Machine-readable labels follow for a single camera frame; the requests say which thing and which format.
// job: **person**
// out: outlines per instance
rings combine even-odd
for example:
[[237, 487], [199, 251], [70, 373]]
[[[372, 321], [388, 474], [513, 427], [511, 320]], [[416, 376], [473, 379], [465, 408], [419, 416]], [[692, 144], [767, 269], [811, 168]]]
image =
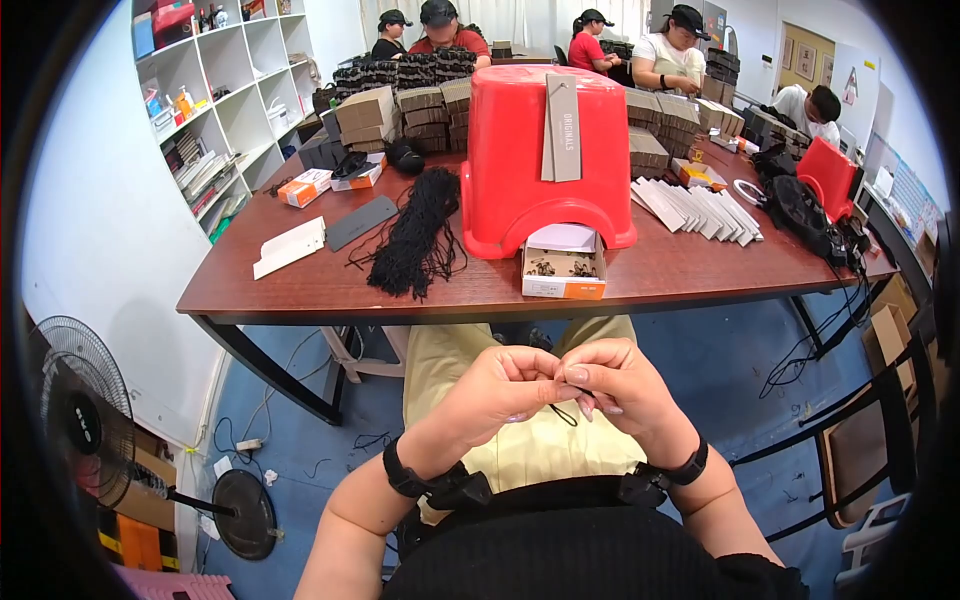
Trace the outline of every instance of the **person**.
[[788, 85], [777, 94], [771, 106], [793, 119], [798, 131], [809, 133], [811, 138], [819, 135], [840, 147], [840, 130], [834, 123], [840, 118], [840, 100], [829, 87], [817, 85], [807, 92], [799, 84]]
[[374, 60], [396, 60], [407, 53], [403, 47], [400, 38], [403, 37], [404, 27], [413, 27], [414, 24], [407, 20], [403, 12], [397, 9], [390, 9], [380, 15], [380, 24], [376, 30], [380, 32], [380, 39], [370, 50], [371, 57]]
[[566, 52], [567, 64], [609, 77], [607, 71], [622, 64], [622, 60], [616, 54], [604, 55], [600, 49], [596, 36], [603, 32], [605, 26], [613, 27], [613, 23], [596, 9], [587, 9], [574, 19], [573, 38]]
[[469, 31], [457, 20], [457, 8], [449, 0], [427, 0], [420, 7], [420, 23], [426, 34], [410, 46], [411, 54], [433, 52], [434, 48], [462, 46], [476, 53], [474, 69], [492, 64], [490, 47], [480, 35]]
[[[629, 316], [576, 320], [554, 352], [501, 346], [488, 324], [413, 327], [405, 431], [330, 496], [295, 597], [807, 597]], [[577, 426], [548, 405], [581, 415]], [[489, 504], [436, 511], [421, 499], [418, 510], [417, 486], [458, 461], [486, 476]], [[675, 478], [683, 526], [617, 498], [638, 461]], [[384, 586], [401, 521], [417, 531], [397, 533], [400, 566]]]
[[695, 94], [707, 72], [704, 53], [696, 48], [699, 40], [710, 39], [704, 33], [704, 18], [686, 4], [678, 4], [665, 16], [660, 31], [641, 37], [634, 47], [634, 83], [647, 89]]

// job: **khaki pants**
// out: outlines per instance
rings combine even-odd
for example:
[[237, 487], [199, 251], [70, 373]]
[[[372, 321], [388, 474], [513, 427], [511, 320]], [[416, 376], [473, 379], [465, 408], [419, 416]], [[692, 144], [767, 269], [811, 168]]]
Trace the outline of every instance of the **khaki pants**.
[[[630, 317], [578, 319], [564, 332], [553, 353], [603, 338], [636, 342]], [[422, 419], [446, 395], [484, 349], [499, 346], [488, 324], [418, 325], [410, 333], [407, 372], [403, 382], [403, 422], [409, 427]], [[483, 471], [493, 493], [544, 481], [587, 475], [617, 475], [632, 471], [646, 456], [630, 436], [613, 427], [600, 411], [587, 422], [575, 400], [561, 402], [578, 421], [563, 422], [549, 406], [532, 419], [505, 424], [492, 440], [467, 453], [467, 471]], [[421, 500], [422, 519], [434, 524], [444, 514]]]

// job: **black cap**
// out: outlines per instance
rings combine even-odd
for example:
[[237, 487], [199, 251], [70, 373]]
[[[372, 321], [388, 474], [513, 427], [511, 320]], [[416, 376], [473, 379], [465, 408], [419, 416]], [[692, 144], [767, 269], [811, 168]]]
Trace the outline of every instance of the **black cap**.
[[710, 39], [710, 34], [704, 33], [704, 18], [699, 11], [686, 4], [673, 7], [673, 12], [665, 14], [673, 19], [674, 25], [686, 29], [700, 39]]
[[386, 23], [388, 25], [406, 25], [407, 27], [413, 27], [414, 24], [407, 20], [407, 17], [404, 16], [402, 11], [398, 9], [390, 9], [389, 11], [384, 12], [380, 15], [380, 23]]
[[420, 23], [427, 27], [446, 27], [457, 16], [450, 0], [427, 0], [420, 7]]
[[596, 9], [586, 9], [583, 14], [580, 15], [581, 23], [589, 23], [590, 21], [600, 21], [607, 27], [613, 27], [613, 23], [607, 20], [607, 17], [603, 15], [602, 12]]

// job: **box of safety pins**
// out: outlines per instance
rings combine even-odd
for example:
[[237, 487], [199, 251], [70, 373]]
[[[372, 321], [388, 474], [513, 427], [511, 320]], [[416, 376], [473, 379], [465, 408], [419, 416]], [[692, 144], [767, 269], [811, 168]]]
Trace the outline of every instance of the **box of safety pins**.
[[591, 228], [559, 223], [523, 245], [523, 295], [600, 300], [607, 289], [603, 238]]

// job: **blue floor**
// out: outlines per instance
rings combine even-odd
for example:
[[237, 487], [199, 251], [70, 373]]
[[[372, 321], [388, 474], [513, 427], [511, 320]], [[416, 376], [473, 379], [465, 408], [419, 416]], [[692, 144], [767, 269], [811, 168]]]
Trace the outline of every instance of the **blue floor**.
[[[805, 297], [815, 323], [822, 323], [844, 304], [837, 291]], [[836, 320], [834, 327], [846, 319]], [[810, 363], [794, 383], [775, 389], [764, 399], [759, 393], [767, 375], [797, 341], [805, 336], [789, 300], [691, 309], [633, 316], [640, 348], [660, 370], [678, 404], [704, 438], [728, 459], [781, 440], [798, 431], [798, 417], [841, 398], [871, 377], [860, 331], [854, 331], [820, 363]], [[539, 324], [559, 340], [566, 322]], [[281, 365], [293, 349], [310, 334], [311, 327], [247, 327], [247, 334]], [[829, 328], [823, 338], [829, 336]], [[392, 359], [382, 332], [363, 328], [367, 356]], [[795, 356], [805, 354], [808, 345]], [[290, 373], [303, 376], [328, 356], [322, 335], [311, 338], [297, 352]], [[320, 393], [326, 369], [305, 380]], [[255, 454], [263, 470], [279, 478], [269, 488], [284, 539], [273, 554], [260, 563], [233, 556], [218, 541], [209, 545], [205, 573], [226, 574], [241, 600], [290, 598], [297, 586], [313, 543], [320, 513], [333, 488], [358, 465], [382, 447], [356, 446], [383, 433], [402, 431], [401, 379], [364, 376], [364, 383], [344, 388], [343, 427], [330, 427], [314, 419], [281, 395], [270, 400], [272, 433]], [[245, 367], [231, 363], [218, 414], [229, 417], [233, 441], [239, 442], [254, 408], [263, 400], [264, 384]], [[216, 444], [229, 447], [228, 422], [216, 432]], [[266, 414], [261, 411], [248, 438], [267, 435]], [[212, 452], [204, 468], [223, 454]], [[257, 465], [234, 466], [258, 474]], [[821, 489], [817, 452], [810, 441], [735, 470], [747, 505], [761, 531], [769, 535], [823, 508], [808, 497]], [[676, 516], [672, 507], [664, 510]], [[813, 598], [832, 597], [832, 581], [840, 570], [840, 543], [849, 531], [832, 529], [825, 521], [774, 543], [784, 563], [803, 572]], [[198, 560], [207, 537], [201, 534]], [[388, 550], [386, 564], [395, 564]]]

